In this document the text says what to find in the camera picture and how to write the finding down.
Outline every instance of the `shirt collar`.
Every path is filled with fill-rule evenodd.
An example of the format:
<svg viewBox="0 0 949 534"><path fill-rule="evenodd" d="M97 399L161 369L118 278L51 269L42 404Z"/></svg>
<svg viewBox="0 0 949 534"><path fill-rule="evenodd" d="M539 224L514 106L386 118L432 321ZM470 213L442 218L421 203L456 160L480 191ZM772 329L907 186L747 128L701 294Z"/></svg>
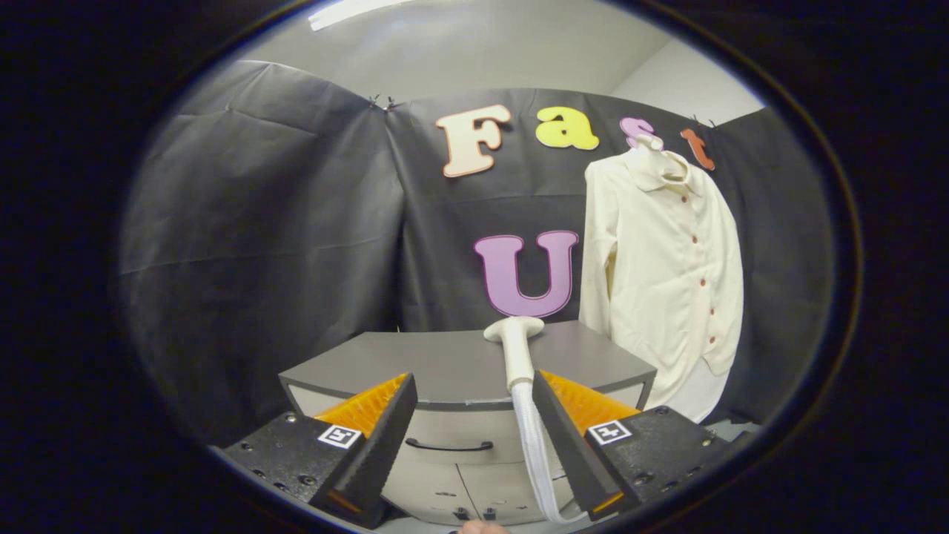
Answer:
<svg viewBox="0 0 949 534"><path fill-rule="evenodd" d="M695 167L689 164L685 158L675 152L668 150L661 151L663 156L681 163L686 168L685 180L667 181L660 175L660 170L655 168L655 165L652 163L651 154L647 152L648 150L649 148L645 146L638 146L636 148L630 148L623 154L623 162L637 187L642 191L650 192L662 189L666 185L686 185L696 195L700 197L704 196L705 188L702 179L698 173L695 172Z"/></svg>

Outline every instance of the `fluorescent light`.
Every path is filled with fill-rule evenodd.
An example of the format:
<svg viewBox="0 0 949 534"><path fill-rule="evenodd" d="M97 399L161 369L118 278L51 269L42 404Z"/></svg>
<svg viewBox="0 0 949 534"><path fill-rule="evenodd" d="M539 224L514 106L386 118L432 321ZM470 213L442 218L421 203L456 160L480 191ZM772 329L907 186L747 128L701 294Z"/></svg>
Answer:
<svg viewBox="0 0 949 534"><path fill-rule="evenodd" d="M347 18L407 1L410 0L341 0L310 15L309 27L313 31L318 31L331 24L343 22Z"/></svg>

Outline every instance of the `cabinet top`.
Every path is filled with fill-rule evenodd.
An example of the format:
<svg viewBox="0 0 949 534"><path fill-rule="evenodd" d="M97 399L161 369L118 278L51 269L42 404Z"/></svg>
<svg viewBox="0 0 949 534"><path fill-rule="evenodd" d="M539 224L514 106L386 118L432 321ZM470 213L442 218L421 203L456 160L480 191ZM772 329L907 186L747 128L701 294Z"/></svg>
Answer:
<svg viewBox="0 0 949 534"><path fill-rule="evenodd" d="M528 342L535 369L600 392L648 383L656 368L579 321L550 323ZM500 343L482 331L358 335L280 373L281 383L348 398L402 374L415 375L422 410L510 410Z"/></svg>

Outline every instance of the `bolt hole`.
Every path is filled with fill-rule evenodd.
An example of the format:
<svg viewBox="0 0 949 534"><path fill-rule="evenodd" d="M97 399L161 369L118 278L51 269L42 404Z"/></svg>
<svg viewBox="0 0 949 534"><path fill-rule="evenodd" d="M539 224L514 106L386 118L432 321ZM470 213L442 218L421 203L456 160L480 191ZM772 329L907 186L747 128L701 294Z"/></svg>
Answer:
<svg viewBox="0 0 949 534"><path fill-rule="evenodd" d="M652 479L656 478L652 473L640 473L636 475L636 478L633 479L634 486L642 486L652 482Z"/></svg>

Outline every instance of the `shirt sleeve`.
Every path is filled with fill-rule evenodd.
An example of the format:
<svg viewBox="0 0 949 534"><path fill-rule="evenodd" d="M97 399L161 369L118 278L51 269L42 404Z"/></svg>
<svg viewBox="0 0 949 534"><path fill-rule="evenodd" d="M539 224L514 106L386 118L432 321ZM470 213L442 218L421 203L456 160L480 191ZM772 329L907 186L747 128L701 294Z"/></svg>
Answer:
<svg viewBox="0 0 949 534"><path fill-rule="evenodd" d="M729 211L725 199L716 196L719 216L724 226L724 242L721 243L724 261L713 298L715 315L711 317L709 331L718 342L704 357L712 373L722 375L732 367L735 361L738 338L741 336L741 320L745 310L745 290L735 218Z"/></svg>
<svg viewBox="0 0 949 534"><path fill-rule="evenodd" d="M586 223L580 283L580 322L590 330L610 336L608 262L616 251L619 210L609 175L591 163L586 176Z"/></svg>

